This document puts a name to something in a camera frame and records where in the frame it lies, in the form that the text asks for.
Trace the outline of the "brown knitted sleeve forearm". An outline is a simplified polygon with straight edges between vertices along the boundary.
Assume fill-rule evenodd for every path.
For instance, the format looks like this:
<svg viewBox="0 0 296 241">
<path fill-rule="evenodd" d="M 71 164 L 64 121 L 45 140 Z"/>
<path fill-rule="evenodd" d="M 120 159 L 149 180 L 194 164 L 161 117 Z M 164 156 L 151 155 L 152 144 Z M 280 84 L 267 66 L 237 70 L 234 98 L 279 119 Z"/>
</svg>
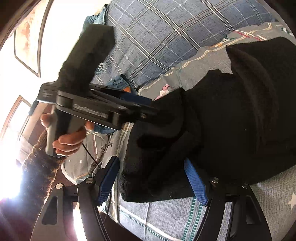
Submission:
<svg viewBox="0 0 296 241">
<path fill-rule="evenodd" d="M 20 198 L 25 205 L 34 209 L 44 205 L 57 171 L 65 161 L 64 157 L 47 155 L 46 145 L 47 132 L 43 131 L 23 165 Z"/>
</svg>

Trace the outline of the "person's left hand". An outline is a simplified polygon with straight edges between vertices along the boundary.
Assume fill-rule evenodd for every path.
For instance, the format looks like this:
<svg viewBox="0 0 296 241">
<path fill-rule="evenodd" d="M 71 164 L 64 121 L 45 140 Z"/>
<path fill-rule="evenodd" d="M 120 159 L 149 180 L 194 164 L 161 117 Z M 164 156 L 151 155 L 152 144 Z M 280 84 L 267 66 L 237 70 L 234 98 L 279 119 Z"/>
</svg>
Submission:
<svg viewBox="0 0 296 241">
<path fill-rule="evenodd" d="M 52 146 L 58 157 L 68 157 L 75 154 L 86 138 L 86 131 L 94 130 L 95 124 L 86 121 L 77 132 L 60 136 L 53 141 Z"/>
</svg>

